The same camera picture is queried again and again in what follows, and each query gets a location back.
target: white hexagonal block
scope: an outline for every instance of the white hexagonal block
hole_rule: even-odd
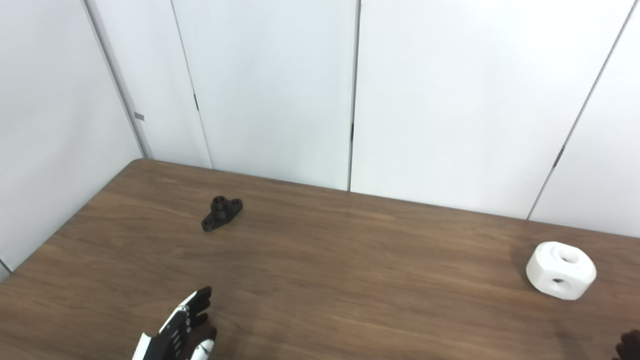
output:
[[[582,296],[596,278],[596,266],[582,250],[556,241],[536,247],[527,264],[531,284],[563,300]]]

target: wooden table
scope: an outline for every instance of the wooden table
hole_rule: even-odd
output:
[[[576,302],[524,277],[548,240],[598,267]],[[607,360],[640,326],[634,238],[138,160],[0,284],[0,358],[130,359],[208,284],[213,359]]]

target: robotic hand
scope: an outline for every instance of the robotic hand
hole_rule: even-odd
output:
[[[618,357],[613,360],[640,360],[640,331],[631,330],[620,336],[621,342],[616,346]]]
[[[176,360],[189,340],[191,330],[204,324],[208,315],[205,311],[211,301],[211,287],[207,286],[184,299],[173,310],[158,335],[153,338],[142,334],[132,360]],[[189,360],[207,360],[216,340],[216,328],[212,327],[207,338],[194,349]]]

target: mounting hole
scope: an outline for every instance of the mounting hole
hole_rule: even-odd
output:
[[[556,291],[569,291],[569,289],[571,289],[571,284],[564,279],[553,279],[551,288]]]
[[[578,254],[576,254],[574,251],[571,251],[570,249],[560,249],[558,251],[558,255],[560,255],[560,258],[562,260],[569,264],[577,264],[578,261],[580,261]]]

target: white wall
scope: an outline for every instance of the white wall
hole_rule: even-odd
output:
[[[149,158],[211,168],[170,0],[86,0]]]
[[[0,258],[14,270],[141,154],[84,3],[0,8]]]
[[[611,54],[531,220],[640,237],[639,12]]]
[[[175,0],[213,167],[345,190],[356,0]]]
[[[7,276],[9,276],[9,271],[4,268],[4,266],[0,266],[0,282],[4,280]]]
[[[525,218],[632,0],[365,0],[355,192]]]

